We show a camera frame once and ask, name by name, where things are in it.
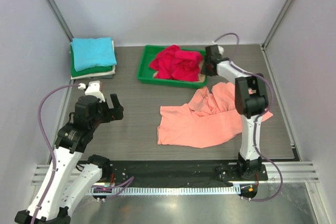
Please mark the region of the red t shirt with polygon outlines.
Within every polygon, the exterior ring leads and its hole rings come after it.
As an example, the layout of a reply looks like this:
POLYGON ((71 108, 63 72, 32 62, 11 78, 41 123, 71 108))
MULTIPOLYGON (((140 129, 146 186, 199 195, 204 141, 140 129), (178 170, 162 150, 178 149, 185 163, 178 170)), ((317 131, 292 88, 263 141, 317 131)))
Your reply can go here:
POLYGON ((156 54, 149 68, 155 71, 156 79, 198 82, 202 62, 200 52, 182 50, 172 45, 156 54))

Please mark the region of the green plastic tray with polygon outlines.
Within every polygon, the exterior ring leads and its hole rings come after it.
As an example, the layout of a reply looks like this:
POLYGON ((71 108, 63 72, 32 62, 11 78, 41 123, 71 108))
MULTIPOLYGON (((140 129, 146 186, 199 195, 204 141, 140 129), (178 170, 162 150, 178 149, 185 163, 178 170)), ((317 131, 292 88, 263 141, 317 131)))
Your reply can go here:
POLYGON ((207 85, 207 76, 204 82, 192 83, 180 80, 157 79, 152 77, 155 71, 149 67, 151 61, 156 58, 156 55, 163 51, 166 46, 146 45, 144 46, 142 57, 139 63, 137 79, 144 84, 154 84, 161 86, 172 86, 179 88, 199 89, 207 85))

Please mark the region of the salmon pink t shirt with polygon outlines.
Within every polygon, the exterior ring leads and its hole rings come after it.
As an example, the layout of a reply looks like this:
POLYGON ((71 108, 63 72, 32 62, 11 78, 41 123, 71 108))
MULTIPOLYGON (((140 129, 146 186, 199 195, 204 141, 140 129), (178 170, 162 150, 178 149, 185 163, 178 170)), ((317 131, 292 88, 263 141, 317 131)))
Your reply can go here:
POLYGON ((242 133, 234 93, 232 83, 220 82, 211 89, 197 89, 190 102, 182 106, 161 106, 158 144, 207 148, 242 133))

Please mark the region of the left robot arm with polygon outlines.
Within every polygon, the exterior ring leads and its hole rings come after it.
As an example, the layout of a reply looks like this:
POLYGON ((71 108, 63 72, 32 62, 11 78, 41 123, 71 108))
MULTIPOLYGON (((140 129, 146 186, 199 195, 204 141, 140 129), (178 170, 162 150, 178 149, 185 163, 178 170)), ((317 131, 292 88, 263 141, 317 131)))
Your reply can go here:
POLYGON ((95 95, 81 96, 69 121, 59 130, 52 162, 33 202, 15 216, 16 223, 70 223, 74 210, 94 183, 106 182, 112 173, 108 158, 91 155, 78 177, 68 186, 77 163, 102 123, 123 119, 116 94, 113 107, 95 95))

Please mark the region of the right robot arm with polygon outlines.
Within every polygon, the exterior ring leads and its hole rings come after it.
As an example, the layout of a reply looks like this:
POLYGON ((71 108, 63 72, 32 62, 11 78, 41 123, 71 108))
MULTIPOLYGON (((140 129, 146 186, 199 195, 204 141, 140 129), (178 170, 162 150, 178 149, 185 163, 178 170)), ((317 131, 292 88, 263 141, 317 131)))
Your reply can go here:
POLYGON ((242 120, 242 143, 236 172, 241 179, 248 180, 262 168, 260 129, 269 106, 268 94, 263 76, 243 70, 223 54, 224 49, 219 45, 205 47, 202 71, 207 76, 220 76, 234 84, 235 108, 242 120))

